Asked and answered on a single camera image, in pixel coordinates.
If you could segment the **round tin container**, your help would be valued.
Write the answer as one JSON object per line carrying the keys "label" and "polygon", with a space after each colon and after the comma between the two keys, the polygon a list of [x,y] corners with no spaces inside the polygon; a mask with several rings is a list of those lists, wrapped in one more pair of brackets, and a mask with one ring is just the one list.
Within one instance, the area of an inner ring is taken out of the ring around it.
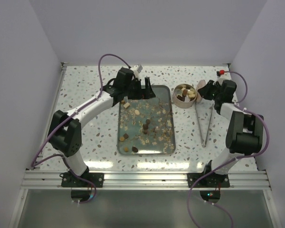
{"label": "round tin container", "polygon": [[187,109],[195,103],[197,92],[191,85],[180,84],[174,88],[171,99],[177,107]]}

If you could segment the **metal serving tongs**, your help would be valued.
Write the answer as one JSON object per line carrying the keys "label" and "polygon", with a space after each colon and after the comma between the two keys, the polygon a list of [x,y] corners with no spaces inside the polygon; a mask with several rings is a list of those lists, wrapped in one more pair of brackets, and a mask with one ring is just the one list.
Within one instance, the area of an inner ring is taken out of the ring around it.
{"label": "metal serving tongs", "polygon": [[214,105],[208,103],[196,103],[195,104],[195,114],[197,118],[197,125],[199,129],[199,136],[201,141],[201,146],[205,148],[207,146],[210,124],[212,122],[214,111]]}

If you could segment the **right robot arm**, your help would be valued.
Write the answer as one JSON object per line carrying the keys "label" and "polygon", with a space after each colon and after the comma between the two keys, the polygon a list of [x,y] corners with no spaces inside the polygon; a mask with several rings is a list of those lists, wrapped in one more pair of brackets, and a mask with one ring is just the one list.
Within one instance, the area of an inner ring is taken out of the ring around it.
{"label": "right robot arm", "polygon": [[229,170],[242,158],[250,158],[261,152],[263,144],[262,117],[239,109],[233,102],[237,85],[232,80],[222,82],[199,81],[197,93],[205,100],[214,101],[215,111],[229,120],[225,149],[209,161],[194,182],[194,187],[216,187],[225,181]]}

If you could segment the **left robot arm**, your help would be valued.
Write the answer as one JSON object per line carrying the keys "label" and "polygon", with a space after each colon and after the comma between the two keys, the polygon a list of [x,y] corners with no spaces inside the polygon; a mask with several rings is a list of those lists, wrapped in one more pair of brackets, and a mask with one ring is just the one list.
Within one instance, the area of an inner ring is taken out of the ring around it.
{"label": "left robot arm", "polygon": [[82,187],[91,184],[89,169],[79,151],[82,129],[100,113],[120,103],[125,97],[130,100],[155,97],[149,77],[145,77],[145,85],[141,85],[139,74],[142,69],[141,65],[122,67],[115,78],[110,79],[106,85],[101,85],[100,91],[94,97],[68,112],[58,110],[54,113],[48,141],[62,154],[76,185]]}

